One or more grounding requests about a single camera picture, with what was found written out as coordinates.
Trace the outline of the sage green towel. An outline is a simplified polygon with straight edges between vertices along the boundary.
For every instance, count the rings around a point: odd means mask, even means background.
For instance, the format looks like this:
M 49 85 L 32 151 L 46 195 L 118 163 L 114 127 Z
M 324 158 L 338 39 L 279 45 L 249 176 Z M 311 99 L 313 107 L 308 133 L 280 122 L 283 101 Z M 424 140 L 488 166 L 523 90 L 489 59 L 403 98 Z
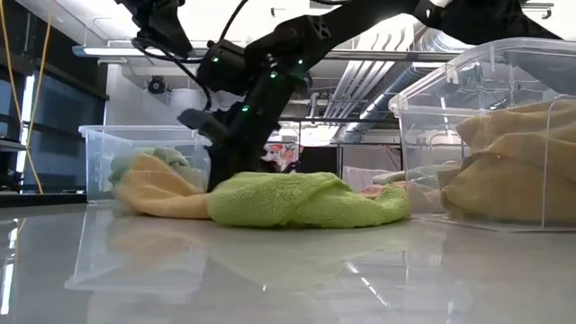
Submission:
M 199 189 L 206 188 L 206 179 L 203 171 L 189 162 L 178 150 L 158 147 L 153 150 L 152 155 L 164 161 L 175 173 L 191 185 Z

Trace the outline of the dark background screen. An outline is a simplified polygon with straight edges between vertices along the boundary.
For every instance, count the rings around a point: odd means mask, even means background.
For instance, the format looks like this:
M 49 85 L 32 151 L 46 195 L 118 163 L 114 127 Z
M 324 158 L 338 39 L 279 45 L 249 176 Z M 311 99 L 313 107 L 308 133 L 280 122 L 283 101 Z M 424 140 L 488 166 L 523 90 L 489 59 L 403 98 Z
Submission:
M 303 147 L 299 156 L 298 173 L 327 172 L 336 174 L 338 171 L 337 149 L 334 147 Z

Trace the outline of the silver ventilation duct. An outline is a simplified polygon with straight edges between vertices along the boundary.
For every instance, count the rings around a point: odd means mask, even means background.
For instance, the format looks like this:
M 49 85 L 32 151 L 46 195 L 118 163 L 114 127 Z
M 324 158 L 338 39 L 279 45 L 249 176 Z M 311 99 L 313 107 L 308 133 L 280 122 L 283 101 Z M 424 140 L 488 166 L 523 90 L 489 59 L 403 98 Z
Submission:
M 349 82 L 340 85 L 346 89 L 338 103 L 327 114 L 330 118 L 346 119 L 334 136 L 338 141 L 359 141 L 363 135 L 379 124 L 396 129 L 397 119 L 388 109 L 388 102 L 400 91 L 414 84 L 441 65 L 440 62 L 416 61 L 418 52 L 462 52 L 468 46 L 440 31 L 421 25 L 392 33 L 385 51 L 402 51 L 409 55 L 397 60 L 353 62 L 355 68 L 348 73 Z

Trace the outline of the lime green terry towel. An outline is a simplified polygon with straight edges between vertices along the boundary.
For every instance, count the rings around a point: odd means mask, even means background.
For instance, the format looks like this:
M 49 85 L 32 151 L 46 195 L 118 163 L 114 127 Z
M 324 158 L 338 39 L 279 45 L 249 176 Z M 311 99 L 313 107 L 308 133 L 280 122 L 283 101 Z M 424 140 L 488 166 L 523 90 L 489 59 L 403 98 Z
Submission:
M 209 194 L 208 213 L 226 226 L 353 229 L 406 219 L 410 201 L 397 185 L 370 199 L 331 173 L 244 172 Z

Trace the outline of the black desk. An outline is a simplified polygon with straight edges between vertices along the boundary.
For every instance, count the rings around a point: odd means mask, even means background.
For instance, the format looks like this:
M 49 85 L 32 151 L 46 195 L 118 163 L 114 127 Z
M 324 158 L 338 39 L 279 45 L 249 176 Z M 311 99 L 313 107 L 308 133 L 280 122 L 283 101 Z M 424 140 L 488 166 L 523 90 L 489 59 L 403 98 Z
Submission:
M 45 193 L 18 194 L 0 193 L 0 208 L 35 207 L 46 205 L 86 203 L 85 194 L 81 193 Z

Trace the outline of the pale green towel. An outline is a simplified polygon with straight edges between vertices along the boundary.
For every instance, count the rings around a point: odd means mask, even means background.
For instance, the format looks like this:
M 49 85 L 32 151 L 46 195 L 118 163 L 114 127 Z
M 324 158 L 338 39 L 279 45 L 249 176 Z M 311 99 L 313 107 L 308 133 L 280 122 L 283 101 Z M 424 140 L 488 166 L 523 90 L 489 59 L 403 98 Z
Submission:
M 407 171 L 387 172 L 373 177 L 374 185 L 388 185 L 395 182 L 414 182 L 419 185 L 437 186 L 437 174 L 452 169 L 453 166 L 418 166 Z

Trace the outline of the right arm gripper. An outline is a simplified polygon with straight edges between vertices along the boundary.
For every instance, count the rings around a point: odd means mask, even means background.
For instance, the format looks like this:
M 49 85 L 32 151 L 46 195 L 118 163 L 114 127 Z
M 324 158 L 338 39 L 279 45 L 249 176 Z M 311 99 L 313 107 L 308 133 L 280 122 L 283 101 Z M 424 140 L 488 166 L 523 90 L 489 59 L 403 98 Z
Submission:
M 239 112 L 232 118 L 226 141 L 207 148 L 211 160 L 208 191 L 241 172 L 271 172 L 271 163 L 262 159 L 264 150 L 242 145 L 264 145 L 278 126 L 278 120 L 295 92 L 307 91 L 305 71 L 266 68 L 256 74 Z

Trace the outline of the peach orange towel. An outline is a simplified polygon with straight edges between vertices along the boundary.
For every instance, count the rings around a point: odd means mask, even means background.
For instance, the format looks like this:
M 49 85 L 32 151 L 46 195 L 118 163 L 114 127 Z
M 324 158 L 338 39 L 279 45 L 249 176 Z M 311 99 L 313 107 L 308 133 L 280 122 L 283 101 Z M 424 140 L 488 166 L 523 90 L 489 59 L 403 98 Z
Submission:
M 375 200 L 385 189 L 398 186 L 404 189 L 409 196 L 411 213 L 443 213 L 444 208 L 440 202 L 438 189 L 430 188 L 412 182 L 397 181 L 390 184 L 371 184 L 361 191 L 361 195 Z

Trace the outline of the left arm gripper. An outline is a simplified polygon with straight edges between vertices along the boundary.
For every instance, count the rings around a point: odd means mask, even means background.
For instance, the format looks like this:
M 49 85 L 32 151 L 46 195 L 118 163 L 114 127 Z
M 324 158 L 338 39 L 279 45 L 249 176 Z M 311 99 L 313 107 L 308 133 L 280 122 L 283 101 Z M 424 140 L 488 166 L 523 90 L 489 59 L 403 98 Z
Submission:
M 185 0 L 114 0 L 124 6 L 135 23 L 147 23 L 142 37 L 154 48 L 188 58 L 193 46 L 177 21 L 177 10 Z

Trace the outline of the plain yellow-orange towel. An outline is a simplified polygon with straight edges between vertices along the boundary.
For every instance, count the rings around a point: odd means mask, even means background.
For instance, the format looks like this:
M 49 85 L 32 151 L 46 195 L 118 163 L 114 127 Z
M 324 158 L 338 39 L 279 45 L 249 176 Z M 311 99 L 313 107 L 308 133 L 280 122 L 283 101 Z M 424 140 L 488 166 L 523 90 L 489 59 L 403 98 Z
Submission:
M 438 175 L 453 216 L 576 226 L 576 100 L 477 115 L 456 130 L 470 153 Z

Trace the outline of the dark computer monitor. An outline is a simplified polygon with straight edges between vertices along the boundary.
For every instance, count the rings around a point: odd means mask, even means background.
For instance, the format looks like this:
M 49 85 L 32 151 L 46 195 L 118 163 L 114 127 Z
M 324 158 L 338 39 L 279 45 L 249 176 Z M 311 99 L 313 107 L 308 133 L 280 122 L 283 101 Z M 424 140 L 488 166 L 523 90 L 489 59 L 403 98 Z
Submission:
M 104 100 L 52 76 L 42 78 L 31 134 L 31 157 L 43 191 L 86 188 L 85 125 L 104 121 Z

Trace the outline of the yellow-orange checked towel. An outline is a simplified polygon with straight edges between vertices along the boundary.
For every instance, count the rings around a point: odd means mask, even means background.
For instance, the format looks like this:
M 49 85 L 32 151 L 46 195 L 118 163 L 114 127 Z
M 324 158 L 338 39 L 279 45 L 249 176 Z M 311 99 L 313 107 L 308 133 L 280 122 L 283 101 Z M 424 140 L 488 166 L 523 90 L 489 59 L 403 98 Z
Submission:
M 130 210 L 161 218 L 209 220 L 209 195 L 157 157 L 135 157 L 119 183 L 115 198 Z

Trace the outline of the long ceiling light bar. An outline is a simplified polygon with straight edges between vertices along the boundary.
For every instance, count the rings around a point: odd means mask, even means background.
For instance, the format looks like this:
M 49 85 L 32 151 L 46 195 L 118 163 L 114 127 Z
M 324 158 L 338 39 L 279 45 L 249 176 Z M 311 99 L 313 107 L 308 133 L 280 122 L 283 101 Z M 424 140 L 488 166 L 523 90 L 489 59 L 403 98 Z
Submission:
M 144 54 L 133 47 L 87 47 L 73 46 L 72 51 L 79 57 L 91 58 L 140 58 Z M 447 62 L 459 55 L 458 52 L 423 51 L 375 51 L 354 49 L 333 49 L 325 60 L 365 60 L 365 61 L 407 61 L 407 62 Z

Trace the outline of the white cloth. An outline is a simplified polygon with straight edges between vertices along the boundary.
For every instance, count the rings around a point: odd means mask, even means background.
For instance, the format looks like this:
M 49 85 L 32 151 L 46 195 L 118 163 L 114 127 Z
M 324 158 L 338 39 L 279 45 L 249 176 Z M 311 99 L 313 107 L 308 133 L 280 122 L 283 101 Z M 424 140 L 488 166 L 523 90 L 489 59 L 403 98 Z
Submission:
M 342 172 L 342 179 L 347 183 L 354 192 L 361 192 L 368 185 L 373 183 L 375 176 L 388 174 L 387 170 L 382 169 L 367 169 L 352 166 L 344 166 Z

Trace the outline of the floral poster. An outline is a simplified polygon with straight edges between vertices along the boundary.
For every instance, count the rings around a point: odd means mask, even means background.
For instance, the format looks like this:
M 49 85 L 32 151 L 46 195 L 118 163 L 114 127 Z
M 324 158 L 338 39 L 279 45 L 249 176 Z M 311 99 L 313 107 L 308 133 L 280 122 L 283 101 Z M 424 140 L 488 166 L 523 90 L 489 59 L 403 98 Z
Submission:
M 275 162 L 284 171 L 292 162 L 298 161 L 299 154 L 300 148 L 295 143 L 268 143 L 265 145 L 263 160 Z

